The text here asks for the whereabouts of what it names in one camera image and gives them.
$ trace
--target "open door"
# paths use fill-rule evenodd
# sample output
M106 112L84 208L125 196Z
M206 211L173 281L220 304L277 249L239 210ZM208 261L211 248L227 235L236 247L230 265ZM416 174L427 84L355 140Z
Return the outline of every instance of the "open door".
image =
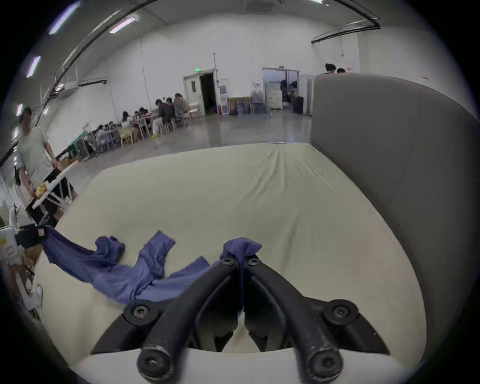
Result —
M202 116L205 116L205 106L202 97L202 83L199 75L186 76L183 78L185 82L185 92L189 105L198 103L198 109Z

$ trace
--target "table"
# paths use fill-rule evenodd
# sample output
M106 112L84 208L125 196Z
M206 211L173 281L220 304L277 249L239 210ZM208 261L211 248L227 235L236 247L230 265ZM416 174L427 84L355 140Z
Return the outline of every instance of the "table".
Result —
M60 183L60 181L62 181L63 178L67 177L67 173L77 164L78 164L78 161L75 161L74 163L70 164L67 168L65 168L62 172L60 172L60 174L55 178L55 180L53 180L50 184L48 184L47 191L37 201L35 201L35 203L32 206L32 209L36 209L45 200L48 200L53 204L58 205L58 207L62 209L66 209L70 204L72 204L72 191L70 190L70 184L68 183L68 178L67 178L68 195L70 198L70 201L68 203L66 203L63 198L63 191L61 188L60 188L61 196L57 196L53 191L53 189Z

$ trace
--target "gray cushion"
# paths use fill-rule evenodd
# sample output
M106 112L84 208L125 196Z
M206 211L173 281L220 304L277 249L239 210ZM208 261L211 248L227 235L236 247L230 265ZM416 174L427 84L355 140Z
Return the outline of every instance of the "gray cushion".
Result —
M479 275L479 122L430 88L365 73L315 79L312 143L362 189L422 289L428 356Z

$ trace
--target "yellow object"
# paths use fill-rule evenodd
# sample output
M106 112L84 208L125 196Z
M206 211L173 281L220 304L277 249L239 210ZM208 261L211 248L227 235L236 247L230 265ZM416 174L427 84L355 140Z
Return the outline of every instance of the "yellow object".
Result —
M47 191L48 187L45 182L41 183L35 191L36 198L39 199Z

